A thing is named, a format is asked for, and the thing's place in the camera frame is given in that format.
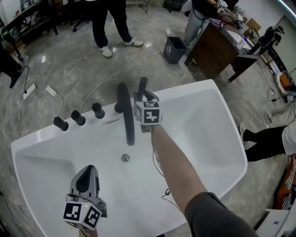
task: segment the office chair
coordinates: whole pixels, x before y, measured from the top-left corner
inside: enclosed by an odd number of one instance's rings
[[[85,0],[69,0],[68,2],[69,7],[71,8],[71,11],[76,8],[80,12],[79,15],[79,21],[73,28],[73,32],[77,31],[77,27],[84,21],[87,21],[89,19],[86,18],[86,11],[85,11],[85,5],[86,1]]]

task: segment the black faucet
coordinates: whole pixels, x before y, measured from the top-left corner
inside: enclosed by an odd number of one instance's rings
[[[135,125],[134,115],[130,102],[130,94],[127,86],[124,83],[119,83],[117,86],[117,104],[114,107],[117,113],[123,113],[126,142],[129,146],[135,144]]]

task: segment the gray trash can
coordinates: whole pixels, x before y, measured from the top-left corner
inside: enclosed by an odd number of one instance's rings
[[[185,45],[179,37],[167,37],[163,55],[168,63],[178,63],[186,51],[187,48],[185,47]]]

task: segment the drain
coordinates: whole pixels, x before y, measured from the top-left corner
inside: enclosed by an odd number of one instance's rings
[[[123,155],[121,156],[121,160],[122,160],[123,162],[129,162],[129,160],[130,160],[130,156],[129,156],[128,154],[123,154]]]

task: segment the tiled floor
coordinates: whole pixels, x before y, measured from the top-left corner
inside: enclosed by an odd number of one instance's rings
[[[123,46],[110,15],[107,17],[105,31],[110,48],[114,51],[112,59],[105,59],[100,54],[92,34],[91,24],[81,25],[76,33],[72,27],[58,27],[59,35],[53,31],[41,36],[27,45],[24,54],[30,67],[28,85],[35,83],[35,91],[24,102],[22,120],[15,136],[0,131],[0,187],[11,207],[13,219],[29,236],[42,236],[34,223],[21,195],[13,167],[10,144],[12,141],[52,124],[58,113],[60,101],[51,97],[45,88],[53,87],[64,98],[61,118],[70,117],[74,109],[79,109],[88,94],[107,79],[124,81],[130,93],[137,89],[141,76],[149,79],[148,88],[152,91],[174,87],[181,84],[204,80],[204,75],[192,65],[188,68],[182,58],[178,65],[166,63],[161,54],[150,56],[131,70],[146,55],[159,52],[166,40],[166,33],[157,26],[165,25],[184,30],[187,18],[173,12],[169,14],[162,8],[151,8],[147,14],[139,8],[128,8],[128,26],[132,36],[145,42],[143,48]],[[173,30],[177,36],[182,31]],[[225,70],[215,79],[236,124],[245,121],[253,131],[264,129],[267,112],[280,101],[271,103],[266,100],[269,88],[266,80],[274,87],[268,67],[259,60],[231,84],[228,82],[232,69]],[[18,110],[22,101],[25,74],[15,88],[10,90],[9,78],[0,74],[0,121],[1,127],[10,131],[15,129]],[[84,106],[83,112],[91,110],[91,104],[99,101],[102,105],[116,101],[116,85],[106,83],[97,90]],[[227,207],[243,217],[249,224],[255,225],[270,202],[275,187],[286,165],[286,159],[263,160],[248,165],[244,178],[222,199]],[[21,232],[11,223],[10,214],[3,198],[0,197],[0,218],[7,223],[8,229],[15,236]],[[166,236],[190,236],[187,225],[167,233]]]

